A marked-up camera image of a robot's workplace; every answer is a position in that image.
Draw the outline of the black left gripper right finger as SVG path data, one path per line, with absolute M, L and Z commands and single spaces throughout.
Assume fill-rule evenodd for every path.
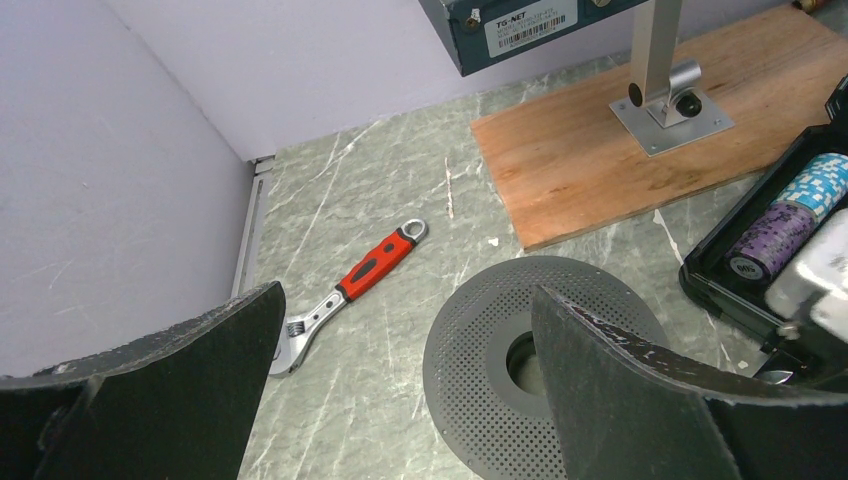
M 847 397 L 679 355 L 551 288 L 531 323 L 570 479 L 843 479 Z

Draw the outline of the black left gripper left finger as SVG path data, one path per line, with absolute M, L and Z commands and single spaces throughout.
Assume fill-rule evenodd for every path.
M 286 310 L 268 282 L 98 354 L 1 379 L 5 479 L 234 479 Z

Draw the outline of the purple poker chip stack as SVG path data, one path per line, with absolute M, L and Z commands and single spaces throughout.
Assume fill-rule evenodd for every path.
M 726 254 L 726 265 L 744 280 L 771 280 L 812 235 L 816 226 L 816 218 L 805 207 L 772 203 Z

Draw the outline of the blue white poker chip stack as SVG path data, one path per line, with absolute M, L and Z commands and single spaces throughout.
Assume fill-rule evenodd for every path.
M 774 203 L 805 207 L 818 222 L 847 194 L 847 156 L 822 153 L 813 157 L 778 194 Z

